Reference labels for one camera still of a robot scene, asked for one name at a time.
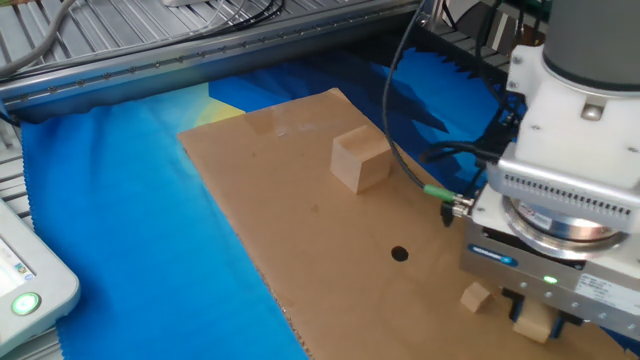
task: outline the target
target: green connector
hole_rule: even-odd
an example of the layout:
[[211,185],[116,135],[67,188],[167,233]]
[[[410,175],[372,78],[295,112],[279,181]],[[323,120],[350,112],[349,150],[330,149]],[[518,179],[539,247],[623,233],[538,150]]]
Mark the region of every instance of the green connector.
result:
[[435,196],[444,202],[453,202],[456,197],[456,193],[454,193],[453,191],[449,191],[445,188],[434,185],[427,184],[422,190],[425,192],[425,194]]

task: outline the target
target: cardboard sheet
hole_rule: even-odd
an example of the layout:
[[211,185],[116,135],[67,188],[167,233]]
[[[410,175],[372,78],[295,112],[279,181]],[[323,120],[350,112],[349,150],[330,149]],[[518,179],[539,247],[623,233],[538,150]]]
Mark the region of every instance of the cardboard sheet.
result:
[[310,357],[624,358],[596,326],[542,346],[511,330],[506,299],[462,306],[476,280],[458,269],[462,221],[444,228],[397,164],[360,195],[329,171],[333,138],[368,121],[333,89],[179,135]]

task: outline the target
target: wooden cube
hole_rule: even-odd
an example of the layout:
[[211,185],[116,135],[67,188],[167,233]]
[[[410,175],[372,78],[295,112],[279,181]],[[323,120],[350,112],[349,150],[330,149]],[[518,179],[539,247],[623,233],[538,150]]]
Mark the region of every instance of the wooden cube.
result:
[[462,294],[460,302],[471,312],[476,313],[491,299],[491,292],[477,282],[471,284]]
[[373,125],[333,139],[331,172],[356,194],[388,178],[392,161],[387,139]]
[[544,344],[557,319],[557,311],[533,298],[525,298],[513,331]]

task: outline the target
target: label sticker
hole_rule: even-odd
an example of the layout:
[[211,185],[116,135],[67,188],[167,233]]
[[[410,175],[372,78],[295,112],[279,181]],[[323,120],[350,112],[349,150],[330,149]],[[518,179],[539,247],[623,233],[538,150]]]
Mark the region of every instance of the label sticker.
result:
[[551,228],[551,223],[553,222],[553,220],[551,220],[550,217],[540,215],[537,211],[533,210],[523,203],[520,203],[520,205],[518,206],[518,212],[522,216],[527,218],[527,220],[531,221],[535,225],[538,225],[544,230],[549,230]]
[[518,260],[512,258],[511,256],[498,254],[497,252],[494,252],[473,244],[469,244],[469,250],[473,251],[476,254],[480,254],[482,256],[488,257],[489,259],[499,261],[507,266],[511,266],[511,267],[518,266]]
[[582,274],[576,293],[618,310],[640,316],[640,292],[614,284],[593,275]]

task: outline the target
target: led light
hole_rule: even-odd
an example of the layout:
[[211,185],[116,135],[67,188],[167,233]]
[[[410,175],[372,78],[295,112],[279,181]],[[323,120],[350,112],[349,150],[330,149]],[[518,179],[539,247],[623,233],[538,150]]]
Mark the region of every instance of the led light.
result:
[[25,293],[18,296],[11,305],[16,315],[28,315],[40,306],[40,296],[36,293]]
[[558,279],[554,278],[553,276],[549,276],[549,275],[546,275],[543,279],[548,284],[556,284],[558,282]]

